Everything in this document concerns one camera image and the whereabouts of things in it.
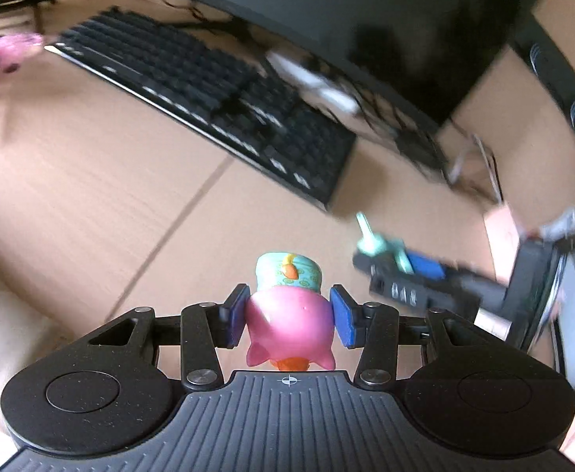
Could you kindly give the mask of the teal plastic clip tool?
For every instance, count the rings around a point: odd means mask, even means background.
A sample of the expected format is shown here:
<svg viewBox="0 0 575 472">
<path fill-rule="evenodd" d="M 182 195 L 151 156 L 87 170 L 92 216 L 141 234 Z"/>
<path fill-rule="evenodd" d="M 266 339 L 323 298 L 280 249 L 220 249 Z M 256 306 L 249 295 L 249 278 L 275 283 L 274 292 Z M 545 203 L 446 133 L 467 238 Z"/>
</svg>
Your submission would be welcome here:
<svg viewBox="0 0 575 472">
<path fill-rule="evenodd" d="M 362 254 L 374 258 L 379 254 L 390 253 L 396 267 L 403 273 L 412 274 L 411 262 L 406 253 L 405 244 L 401 240 L 388 240 L 386 236 L 373 231 L 364 213 L 358 212 L 356 220 L 361 231 L 357 249 Z"/>
</svg>

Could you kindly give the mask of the pink and teal toy figure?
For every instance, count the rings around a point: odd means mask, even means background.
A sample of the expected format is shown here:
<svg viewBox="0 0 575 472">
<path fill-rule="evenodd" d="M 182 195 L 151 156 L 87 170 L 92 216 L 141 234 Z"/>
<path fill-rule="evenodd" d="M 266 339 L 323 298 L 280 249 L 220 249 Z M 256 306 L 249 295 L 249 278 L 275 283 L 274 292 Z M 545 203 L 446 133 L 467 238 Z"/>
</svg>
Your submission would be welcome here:
<svg viewBox="0 0 575 472">
<path fill-rule="evenodd" d="M 312 364 L 335 369 L 334 308 L 321 293 L 323 274 L 301 254 L 271 251 L 256 262 L 256 292 L 246 304 L 249 367 L 269 363 L 285 372 Z"/>
</svg>

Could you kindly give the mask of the pink cardboard box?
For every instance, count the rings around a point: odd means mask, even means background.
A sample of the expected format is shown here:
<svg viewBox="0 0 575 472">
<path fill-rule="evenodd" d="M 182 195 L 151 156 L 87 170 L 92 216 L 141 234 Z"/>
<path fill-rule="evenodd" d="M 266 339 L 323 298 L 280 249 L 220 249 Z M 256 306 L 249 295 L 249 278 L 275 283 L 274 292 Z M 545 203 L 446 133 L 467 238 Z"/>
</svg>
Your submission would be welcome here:
<svg viewBox="0 0 575 472">
<path fill-rule="evenodd" d="M 493 207 L 484 215 L 484 226 L 497 281 L 508 284 L 514 270 L 520 242 L 526 231 L 508 203 Z"/>
</svg>

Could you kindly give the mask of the white power strip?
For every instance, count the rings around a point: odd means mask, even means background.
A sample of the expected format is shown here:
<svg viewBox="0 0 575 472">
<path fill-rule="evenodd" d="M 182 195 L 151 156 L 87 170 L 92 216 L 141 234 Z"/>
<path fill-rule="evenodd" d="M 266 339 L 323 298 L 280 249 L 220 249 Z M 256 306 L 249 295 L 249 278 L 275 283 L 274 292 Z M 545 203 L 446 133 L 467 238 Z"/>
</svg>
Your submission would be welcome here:
<svg viewBox="0 0 575 472">
<path fill-rule="evenodd" d="M 302 55 L 276 48 L 267 52 L 266 60 L 282 79 L 297 87 L 301 93 L 314 94 L 345 114 L 358 113 L 356 97 L 339 83 L 307 67 L 306 59 Z"/>
</svg>

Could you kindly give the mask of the black keyboard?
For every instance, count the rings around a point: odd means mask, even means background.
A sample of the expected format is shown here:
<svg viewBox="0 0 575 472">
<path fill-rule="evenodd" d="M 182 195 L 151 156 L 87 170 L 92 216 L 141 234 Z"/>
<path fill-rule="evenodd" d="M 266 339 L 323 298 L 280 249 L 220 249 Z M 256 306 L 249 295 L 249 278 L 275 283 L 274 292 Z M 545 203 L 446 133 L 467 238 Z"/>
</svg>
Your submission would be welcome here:
<svg viewBox="0 0 575 472">
<path fill-rule="evenodd" d="M 323 210 L 356 135 L 223 49 L 112 7 L 62 31 L 46 51 L 190 127 Z"/>
</svg>

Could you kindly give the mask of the computer monitor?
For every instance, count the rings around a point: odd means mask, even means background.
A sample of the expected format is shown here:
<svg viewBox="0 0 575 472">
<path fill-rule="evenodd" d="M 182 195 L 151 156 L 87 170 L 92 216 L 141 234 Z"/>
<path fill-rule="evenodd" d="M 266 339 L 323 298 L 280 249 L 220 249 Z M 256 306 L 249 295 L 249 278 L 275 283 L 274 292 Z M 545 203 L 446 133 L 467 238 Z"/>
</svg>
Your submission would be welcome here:
<svg viewBox="0 0 575 472">
<path fill-rule="evenodd" d="M 196 0 L 257 24 L 439 126 L 537 0 Z"/>
</svg>

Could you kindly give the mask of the black wall power strip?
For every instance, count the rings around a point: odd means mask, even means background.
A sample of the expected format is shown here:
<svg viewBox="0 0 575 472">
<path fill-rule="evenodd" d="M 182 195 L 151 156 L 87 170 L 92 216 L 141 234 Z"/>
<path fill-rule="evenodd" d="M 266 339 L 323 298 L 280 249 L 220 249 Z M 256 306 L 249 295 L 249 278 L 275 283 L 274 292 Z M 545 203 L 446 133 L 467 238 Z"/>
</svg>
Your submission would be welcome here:
<svg viewBox="0 0 575 472">
<path fill-rule="evenodd" d="M 575 132 L 575 69 L 549 33 L 530 15 L 510 46 L 535 75 Z"/>
</svg>

